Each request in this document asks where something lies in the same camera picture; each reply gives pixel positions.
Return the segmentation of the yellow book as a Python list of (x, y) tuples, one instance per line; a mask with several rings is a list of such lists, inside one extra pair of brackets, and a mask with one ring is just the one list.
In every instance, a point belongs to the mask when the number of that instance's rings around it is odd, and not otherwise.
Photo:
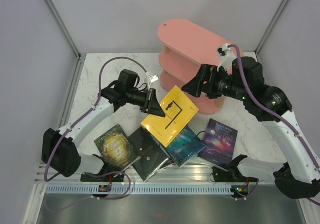
[(168, 147), (198, 112), (198, 107), (178, 87), (174, 86), (160, 102), (165, 117), (149, 114), (141, 126), (156, 138), (164, 147)]

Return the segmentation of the black Moon and Sixpence book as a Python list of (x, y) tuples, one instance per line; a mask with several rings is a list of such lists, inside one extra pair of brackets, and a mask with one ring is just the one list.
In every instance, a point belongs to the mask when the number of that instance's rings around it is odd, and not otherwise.
[(158, 170), (173, 164), (173, 161), (144, 128), (139, 127), (129, 136), (129, 139), (140, 155), (140, 159), (132, 166), (144, 182)]

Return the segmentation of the teal underwater cover book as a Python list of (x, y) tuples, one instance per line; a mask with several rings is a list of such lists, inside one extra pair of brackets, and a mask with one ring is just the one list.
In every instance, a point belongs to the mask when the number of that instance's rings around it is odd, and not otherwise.
[(165, 147), (173, 162), (181, 168), (190, 159), (197, 156), (205, 145), (197, 135), (186, 125), (174, 140)]

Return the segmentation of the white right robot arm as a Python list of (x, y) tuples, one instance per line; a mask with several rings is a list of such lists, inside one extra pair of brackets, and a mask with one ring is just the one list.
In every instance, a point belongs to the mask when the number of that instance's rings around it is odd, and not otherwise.
[(241, 57), (232, 62), (232, 73), (223, 67), (202, 64), (197, 74), (182, 90), (194, 97), (201, 93), (210, 99), (220, 96), (242, 101), (272, 135), (285, 156), (286, 162), (254, 160), (238, 155), (228, 165), (229, 177), (235, 181), (243, 177), (265, 180), (291, 199), (311, 199), (319, 194), (319, 158), (304, 138), (285, 93), (269, 86), (263, 77), (262, 64), (252, 57)]

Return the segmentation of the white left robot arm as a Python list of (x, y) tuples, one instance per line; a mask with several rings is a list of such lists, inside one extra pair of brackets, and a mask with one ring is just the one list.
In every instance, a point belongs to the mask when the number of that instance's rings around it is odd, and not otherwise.
[(58, 130), (49, 128), (43, 136), (41, 159), (47, 167), (51, 167), (64, 177), (80, 172), (89, 172), (98, 181), (109, 177), (109, 168), (104, 161), (94, 155), (78, 153), (78, 146), (84, 138), (104, 119), (115, 113), (125, 104), (139, 106), (142, 113), (165, 117), (156, 90), (152, 83), (159, 79), (157, 74), (146, 72), (147, 88), (139, 90), (136, 86), (136, 72), (124, 69), (117, 80), (108, 86), (99, 88), (98, 97), (75, 120)]

